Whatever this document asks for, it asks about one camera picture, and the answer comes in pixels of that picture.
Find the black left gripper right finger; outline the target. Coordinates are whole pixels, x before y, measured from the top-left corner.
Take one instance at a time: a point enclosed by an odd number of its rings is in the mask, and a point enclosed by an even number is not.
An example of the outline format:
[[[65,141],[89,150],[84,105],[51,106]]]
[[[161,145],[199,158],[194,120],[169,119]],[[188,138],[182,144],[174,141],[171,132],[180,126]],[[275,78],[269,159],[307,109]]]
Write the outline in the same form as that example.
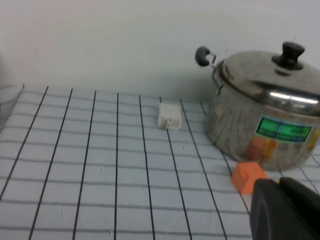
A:
[[[320,239],[320,195],[299,181],[281,177],[278,182],[299,215],[300,222],[316,240]]]

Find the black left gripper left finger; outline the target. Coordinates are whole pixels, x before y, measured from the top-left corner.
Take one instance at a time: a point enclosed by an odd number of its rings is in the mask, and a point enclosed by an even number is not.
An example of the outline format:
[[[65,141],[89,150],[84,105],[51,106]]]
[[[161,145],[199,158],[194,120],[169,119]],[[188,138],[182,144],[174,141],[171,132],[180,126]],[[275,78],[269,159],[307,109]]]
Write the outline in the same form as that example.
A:
[[[254,240],[304,239],[304,226],[297,212],[273,180],[255,181],[249,221]]]

